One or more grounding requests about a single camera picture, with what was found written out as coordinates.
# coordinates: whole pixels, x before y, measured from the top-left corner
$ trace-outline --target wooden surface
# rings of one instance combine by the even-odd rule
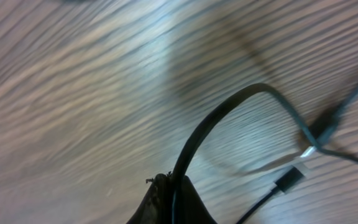
[[[0,223],[125,223],[237,90],[269,83],[310,122],[357,81],[354,0],[0,0]],[[218,223],[283,170],[231,172],[290,153],[297,132],[264,94],[213,130],[188,175]],[[358,100],[335,138],[358,153]],[[250,223],[358,223],[358,165],[306,166]]]

